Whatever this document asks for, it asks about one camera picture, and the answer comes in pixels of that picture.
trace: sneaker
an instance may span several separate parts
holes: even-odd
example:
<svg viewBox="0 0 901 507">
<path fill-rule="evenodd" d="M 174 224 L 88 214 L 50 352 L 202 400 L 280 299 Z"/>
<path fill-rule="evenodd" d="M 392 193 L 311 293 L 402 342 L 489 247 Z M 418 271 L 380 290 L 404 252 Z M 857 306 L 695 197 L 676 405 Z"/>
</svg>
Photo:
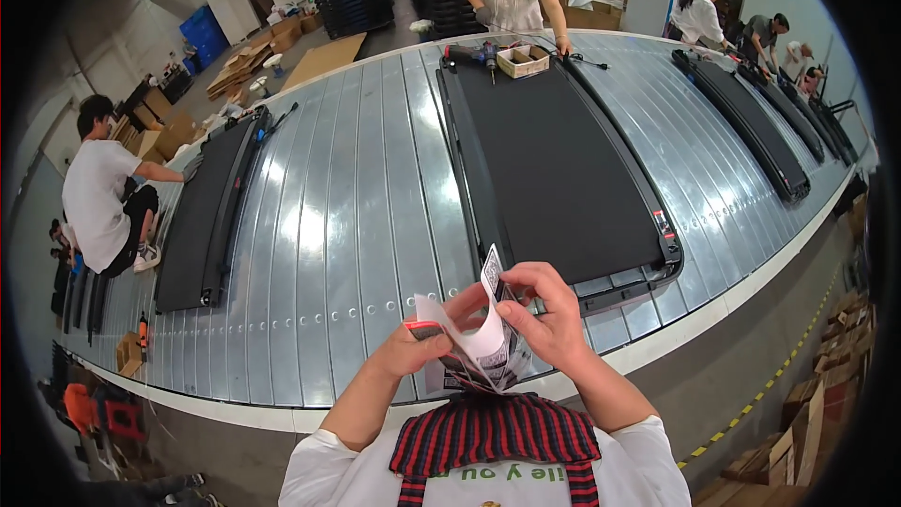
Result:
<svg viewBox="0 0 901 507">
<path fill-rule="evenodd" d="M 160 263 L 160 252 L 153 246 L 146 243 L 138 246 L 138 254 L 134 257 L 134 272 L 148 270 Z"/>
</svg>

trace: red and black striped fabric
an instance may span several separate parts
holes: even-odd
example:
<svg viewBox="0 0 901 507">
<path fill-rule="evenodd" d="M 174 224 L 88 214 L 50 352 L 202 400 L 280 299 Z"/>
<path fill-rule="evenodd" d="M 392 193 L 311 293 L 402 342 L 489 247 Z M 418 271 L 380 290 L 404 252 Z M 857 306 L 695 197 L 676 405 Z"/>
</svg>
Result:
<svg viewBox="0 0 901 507">
<path fill-rule="evenodd" d="M 404 423 L 389 468 L 404 478 L 398 507 L 422 505 L 429 476 L 507 459 L 564 465 L 573 505 L 597 505 L 591 418 L 530 394 L 474 394 Z"/>
</svg>

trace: floor marking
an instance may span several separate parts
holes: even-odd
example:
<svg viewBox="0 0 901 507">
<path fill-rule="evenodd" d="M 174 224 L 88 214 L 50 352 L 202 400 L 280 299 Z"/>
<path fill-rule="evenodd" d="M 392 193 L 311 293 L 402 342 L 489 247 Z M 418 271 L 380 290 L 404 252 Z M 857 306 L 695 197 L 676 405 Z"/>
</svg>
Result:
<svg viewBox="0 0 901 507">
<path fill-rule="evenodd" d="M 776 374 L 772 378 L 770 378 L 769 381 L 767 381 L 767 383 L 765 384 L 766 387 L 764 387 L 763 391 L 759 392 L 757 395 L 754 396 L 752 403 L 749 403 L 744 406 L 744 408 L 741 410 L 741 413 L 739 413 L 739 415 L 737 417 L 735 417 L 734 419 L 732 419 L 729 422 L 728 427 L 717 431 L 716 434 L 714 434 L 712 437 L 710 437 L 707 440 L 707 444 L 705 446 L 699 446 L 687 458 L 684 458 L 681 461 L 677 462 L 676 463 L 677 468 L 679 468 L 681 470 L 682 468 L 687 466 L 688 462 L 690 462 L 694 458 L 697 458 L 698 456 L 701 456 L 702 454 L 704 454 L 704 452 L 706 452 L 706 450 L 708 448 L 710 448 L 711 444 L 713 444 L 717 440 L 723 438 L 725 436 L 725 434 L 727 432 L 729 432 L 729 430 L 733 429 L 735 427 L 735 425 L 738 425 L 738 423 L 741 421 L 741 418 L 744 417 L 745 415 L 747 415 L 748 413 L 750 413 L 754 409 L 753 403 L 763 399 L 763 396 L 767 392 L 767 390 L 769 390 L 770 388 L 773 387 L 773 385 L 775 385 L 776 378 L 779 378 L 780 376 L 782 376 L 785 373 L 785 368 L 787 368 L 791 364 L 792 359 L 797 356 L 797 349 L 800 348 L 801 346 L 804 346 L 804 339 L 807 338 L 807 335 L 813 330 L 814 325 L 817 323 L 817 318 L 820 317 L 820 313 L 823 311 L 823 306 L 825 306 L 826 300 L 829 298 L 829 293 L 832 291 L 832 287 L 835 285 L 835 278 L 839 274 L 840 267 L 841 267 L 841 262 L 839 262 L 838 265 L 835 265 L 835 272 L 832 274 L 832 280 L 829 282 L 829 287 L 826 288 L 826 296 L 824 296 L 823 300 L 820 302 L 820 309 L 817 310 L 817 315 L 814 316 L 814 319 L 810 322 L 810 325 L 807 326 L 807 329 L 804 331 L 804 335 L 801 336 L 801 340 L 799 340 L 797 342 L 797 346 L 791 351 L 791 356 L 788 358 L 788 360 L 786 360 L 785 362 L 782 363 L 782 367 L 776 371 Z"/>
</svg>

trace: red stool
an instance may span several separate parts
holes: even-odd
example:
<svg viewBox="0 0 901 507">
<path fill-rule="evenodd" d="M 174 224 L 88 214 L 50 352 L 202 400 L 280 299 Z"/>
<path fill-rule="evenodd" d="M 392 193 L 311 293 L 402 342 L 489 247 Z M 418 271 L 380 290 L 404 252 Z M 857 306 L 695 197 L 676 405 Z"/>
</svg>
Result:
<svg viewBox="0 0 901 507">
<path fill-rule="evenodd" d="M 118 435 L 146 442 L 147 435 L 138 428 L 138 415 L 140 412 L 140 405 L 107 400 L 107 429 Z M 116 418 L 117 415 L 123 419 L 123 423 Z"/>
</svg>

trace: gray glove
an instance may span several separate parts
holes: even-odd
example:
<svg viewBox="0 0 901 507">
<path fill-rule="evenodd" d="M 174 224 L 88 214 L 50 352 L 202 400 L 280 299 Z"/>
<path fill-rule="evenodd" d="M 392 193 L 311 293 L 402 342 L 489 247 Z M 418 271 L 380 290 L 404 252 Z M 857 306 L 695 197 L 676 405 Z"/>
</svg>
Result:
<svg viewBox="0 0 901 507">
<path fill-rule="evenodd" d="M 491 26 L 491 18 L 493 16 L 494 12 L 487 6 L 476 8 L 476 21 L 482 26 Z"/>
<path fill-rule="evenodd" d="M 181 172 L 181 176 L 184 179 L 183 182 L 187 183 L 194 175 L 197 174 L 197 169 L 200 168 L 200 163 L 204 162 L 204 154 L 198 153 L 196 157 L 191 159 L 185 165 L 185 170 Z"/>
</svg>

